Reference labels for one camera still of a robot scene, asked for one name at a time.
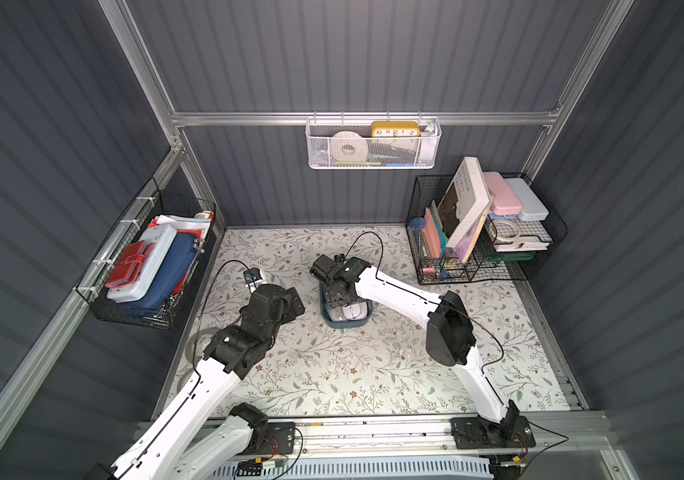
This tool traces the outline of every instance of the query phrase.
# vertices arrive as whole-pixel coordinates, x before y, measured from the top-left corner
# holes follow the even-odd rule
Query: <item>pink pencil case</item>
[[[491,211],[497,215],[517,215],[523,209],[518,197],[499,172],[483,172],[486,187],[491,192]]]

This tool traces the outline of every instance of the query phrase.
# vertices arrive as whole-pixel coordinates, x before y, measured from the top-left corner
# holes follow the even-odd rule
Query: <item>blue basket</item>
[[[371,300],[366,300],[366,308],[369,309],[369,314],[366,316],[365,319],[361,320],[347,320],[346,322],[334,322],[331,321],[331,317],[329,317],[329,313],[326,311],[326,303],[323,302],[323,298],[326,296],[326,289],[323,288],[323,284],[319,283],[320,285],[320,314],[323,315],[323,319],[326,321],[326,324],[330,326],[333,329],[352,329],[357,326],[364,326],[366,323],[369,321],[371,318],[371,313],[374,312],[374,302]]]

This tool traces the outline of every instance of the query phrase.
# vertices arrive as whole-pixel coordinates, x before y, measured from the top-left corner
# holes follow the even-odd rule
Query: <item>black wire basket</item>
[[[530,187],[531,180],[522,173],[503,173],[502,178],[522,178]],[[540,265],[550,256],[568,233],[566,223],[557,211],[542,197],[535,192],[542,204],[548,209],[547,218],[539,222],[524,222],[529,224],[524,232],[526,236],[534,236],[539,241],[548,242],[550,245],[547,250],[534,250],[531,252],[508,252],[500,253],[494,245],[512,244],[511,240],[506,240],[499,232],[496,225],[486,220],[481,236],[478,239],[476,250],[481,250],[483,261],[478,268],[473,282],[483,280],[528,280],[539,271]]]
[[[503,173],[501,176],[523,178],[526,184],[531,185],[530,179],[522,173]],[[553,250],[566,237],[568,233],[566,223],[547,200],[537,194],[549,210],[549,214],[541,222],[531,222],[530,227],[540,229],[540,240],[550,241],[547,250],[537,250],[530,252],[530,255],[517,256],[512,253],[497,252],[494,244],[506,243],[506,241],[501,239],[503,236],[487,219],[467,261],[462,262],[459,258],[450,255],[440,259],[429,258],[424,254],[419,229],[411,223],[415,218],[423,216],[425,208],[428,208],[433,201],[436,205],[440,205],[453,177],[453,175],[420,175],[414,181],[409,215],[405,219],[405,229],[409,234],[411,255],[420,285],[472,283],[485,280],[528,280],[539,271],[540,265],[552,255]],[[443,215],[438,208],[441,221],[444,219]]]
[[[126,307],[121,303],[107,298],[108,289],[104,287],[112,273],[112,263],[122,254],[126,246],[135,243],[150,222],[158,215],[177,215],[192,217],[202,210],[210,210],[217,214],[212,202],[199,198],[188,197],[166,190],[157,190],[136,216],[136,227],[132,227],[121,238],[118,246],[110,256],[112,262],[106,262],[106,268],[99,274],[94,283],[95,289],[81,292],[81,296],[88,302],[91,312],[99,320],[106,322],[127,323],[130,325],[150,326],[153,328],[170,330],[177,318],[187,318],[195,301],[195,296],[204,282],[207,265],[211,260],[216,236],[210,228],[202,242],[201,248],[193,261],[192,267],[184,279],[181,293],[166,300],[159,310],[142,310],[136,307]]]
[[[451,255],[430,258],[424,254],[422,235],[419,228],[411,225],[412,220],[425,214],[432,202],[440,204],[453,175],[420,175],[414,180],[409,215],[405,218],[405,229],[409,234],[411,256],[414,259],[416,278],[420,285],[443,283],[469,283],[483,262],[480,251],[473,250],[466,262]],[[438,212],[443,221],[443,213]]]

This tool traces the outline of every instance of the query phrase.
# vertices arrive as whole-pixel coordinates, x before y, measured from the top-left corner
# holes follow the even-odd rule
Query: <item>white mesh basket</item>
[[[316,169],[433,168],[441,136],[438,119],[397,120],[416,121],[421,136],[371,138],[370,118],[308,118],[305,134],[309,166]]]

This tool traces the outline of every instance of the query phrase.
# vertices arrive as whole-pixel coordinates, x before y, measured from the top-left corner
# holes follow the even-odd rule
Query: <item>leaf pattern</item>
[[[377,304],[365,326],[345,330],[329,328],[321,318],[318,283],[309,274],[310,265],[320,254],[347,252],[355,238],[367,230],[374,230],[384,242],[382,270],[416,285],[402,227],[227,231],[213,271],[231,259],[258,266],[270,282],[285,288],[296,287],[306,312],[280,327],[275,346],[222,401],[214,415],[224,416],[241,402],[249,402],[269,416],[475,411],[470,395],[456,375],[425,351],[422,328],[397,312]],[[351,255],[377,263],[380,253],[376,237],[365,235]],[[224,267],[203,308],[200,330],[216,331],[237,319],[238,309],[249,297],[242,270],[239,264]],[[421,288],[458,293],[468,313],[494,332],[505,348],[505,358],[489,366],[486,372],[521,411],[568,409],[512,282]],[[189,342],[199,328],[198,319],[197,314]],[[499,347],[486,332],[476,328],[474,334],[486,362],[499,357]],[[198,346],[196,358],[200,358],[202,351]],[[177,365],[177,385],[169,400],[192,371],[189,359],[183,357]]]

